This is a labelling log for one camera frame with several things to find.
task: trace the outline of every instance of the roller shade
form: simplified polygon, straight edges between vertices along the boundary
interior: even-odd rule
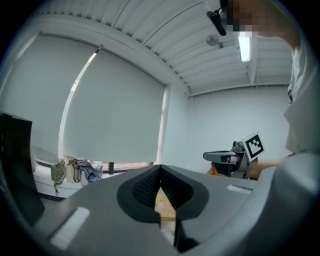
[[[64,154],[115,163],[155,162],[164,89],[141,69],[100,50],[73,94]]]
[[[70,90],[96,47],[39,35],[14,64],[0,96],[0,110],[32,121],[31,152],[54,163]]]

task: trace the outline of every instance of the ceiling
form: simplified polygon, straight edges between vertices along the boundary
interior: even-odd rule
[[[237,37],[220,36],[207,11],[206,0],[51,0],[34,14],[81,17],[127,34],[168,65],[191,96],[290,83],[292,55],[286,43],[254,38],[251,61],[241,62]],[[212,34],[223,48],[206,43]]]

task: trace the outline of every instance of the backpack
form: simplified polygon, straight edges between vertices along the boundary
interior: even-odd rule
[[[60,185],[66,177],[66,163],[62,159],[51,167],[51,180],[54,183],[54,191],[56,196],[58,196],[59,191],[57,190],[57,185]]]

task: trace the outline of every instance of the white shirt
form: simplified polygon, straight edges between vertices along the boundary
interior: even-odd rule
[[[301,47],[292,53],[290,106],[284,113],[290,127],[286,149],[320,151],[320,69],[308,41],[301,34]]]

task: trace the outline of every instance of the ceiling light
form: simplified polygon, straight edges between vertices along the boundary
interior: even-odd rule
[[[249,62],[251,60],[250,53],[250,37],[239,36],[240,55],[242,62]]]

